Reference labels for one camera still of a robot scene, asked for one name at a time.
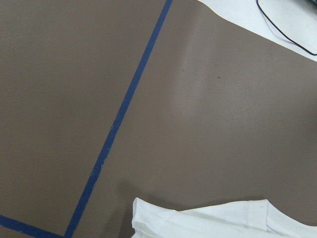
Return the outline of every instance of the blue painter's tape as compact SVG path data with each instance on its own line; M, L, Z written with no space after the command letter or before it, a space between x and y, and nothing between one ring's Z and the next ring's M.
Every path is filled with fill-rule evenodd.
M130 102L132 100L132 97L134 95L134 92L138 86L138 83L140 81L140 78L142 76L143 70L149 60L150 54L152 52L152 49L154 47L154 44L158 38L159 32L162 28L162 25L164 23L164 20L166 18L166 15L168 13L168 10L172 4L173 0L166 0L164 7L162 9L162 12L160 13L160 16L158 18L158 21L155 25L155 28L152 32L152 35L149 39L149 42L145 48L145 51L142 55L141 61L135 71L135 74L132 78L132 81L130 83L130 86L128 88L128 91L126 92L126 95L123 99L123 102L120 106L120 109L118 111L118 114L112 124L112 127L110 129L110 132L106 138L106 141L101 149L101 152L97 158L97 161L95 163L95 166L89 176L89 179L87 181L87 184L85 186L85 189L79 199L79 202L76 206L76 209L73 213L73 216L69 222L69 225L67 227L67 230L65 232L65 235L62 237L60 235L56 235L54 233L50 233L47 231L44 231L42 229L33 227L31 225L25 224L23 222L16 221L14 219L1 216L0 215L0 226L6 227L8 229L18 231L21 233L24 233L26 235L35 237L35 238L71 238L78 226L78 223L81 219L81 216L86 208L86 205L88 203L88 200L90 198L90 195L93 191L94 185L97 182L97 179L100 175L101 169L103 164L105 163L105 160L109 154L109 151L112 147L112 144L114 142L114 138L116 133L119 130L119 127L122 123L122 120L124 118L124 115L126 114L128 107L130 105Z
M24 233L26 235L36 238L63 238L62 236L46 232L42 229L33 227L23 222L16 221L14 219L4 217L0 215L0 226L15 230L17 232Z
M112 127L110 129L110 132L106 138L106 141L101 149L101 152L97 158L97 161L95 163L95 166L90 174L90 177L87 181L87 184L85 186L85 189L79 199L79 202L77 204L77 207L75 209L75 212L69 222L69 225L68 225L68 228L65 232L65 238L71 238L78 226L78 223L81 219L81 216L86 208L86 205L88 203L88 200L90 198L90 195L93 191L93 188L94 188L94 185L100 175L100 172L101 172L101 169L102 169L102 166L103 164L105 163L105 160L109 154L109 151L112 147L112 144L113 144L113 141L114 141L114 138L115 138L115 135L116 133L118 132L119 130L119 127L122 123L122 120L124 118L124 115L125 113L127 112L128 110L128 107L129 107L129 104L132 100L132 97L133 97L133 94L138 86L138 83L140 81L140 78L141 78L141 75L143 73L143 70L148 62L148 59L150 57L150 54L152 52L152 49L154 47L154 44L158 38L158 35L159 35L159 32L162 28L162 25L164 23L164 20L166 18L166 15L168 13L168 10L172 4L173 0L166 0L165 4L164 4L164 7L162 9L162 12L158 18L158 21L155 25L155 28L152 32L152 35L149 39L149 42L147 44L147 47L145 48L144 50L144 53L142 55L142 58L141 58L141 61L135 71L135 74L132 78L132 81L130 83L130 86L128 88L128 91L123 99L123 102L120 106L120 109L118 111L118 114L112 124Z

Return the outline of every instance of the white t-shirt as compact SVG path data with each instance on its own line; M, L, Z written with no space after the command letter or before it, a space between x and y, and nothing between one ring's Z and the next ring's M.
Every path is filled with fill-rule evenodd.
M317 238L317 227L289 218L268 200L178 212L136 198L132 227L132 238Z

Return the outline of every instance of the brown surface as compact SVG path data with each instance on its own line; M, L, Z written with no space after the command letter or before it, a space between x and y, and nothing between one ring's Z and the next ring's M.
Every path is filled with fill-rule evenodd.
M64 234L163 3L0 2L1 215Z
M63 234L163 3L0 7L1 215ZM316 76L174 0L74 237L131 236L137 196L177 210L267 198L317 225Z
M188 209L267 198L317 225L316 63L175 0L83 219L127 238L132 201Z
M27 236L25 234L4 228L4 227L0 227L0 234L1 237L8 237L8 238L30 238L30 236Z

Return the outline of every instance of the white fabric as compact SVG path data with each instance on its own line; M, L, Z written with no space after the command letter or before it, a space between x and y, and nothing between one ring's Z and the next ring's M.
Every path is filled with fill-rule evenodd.
M317 227L301 224L267 200L239 201L186 211L136 198L132 238L316 238Z

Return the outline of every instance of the black cable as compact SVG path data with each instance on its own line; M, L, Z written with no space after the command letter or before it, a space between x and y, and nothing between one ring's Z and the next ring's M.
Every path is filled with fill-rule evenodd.
M290 42L292 42L294 45L302 48L304 51L306 51L308 54L312 55L312 56L317 56L317 54L314 54L312 52L310 52L309 50L307 50L304 46L298 44L297 42L293 41L291 38L289 38L287 35L285 35L273 22L272 20L265 14L265 12L263 11L263 9L260 7L260 4L259 4L259 0L256 0L257 1L257 5L258 5L258 8L260 9L260 11L262 12L262 14L267 18L267 20L287 39L289 40Z

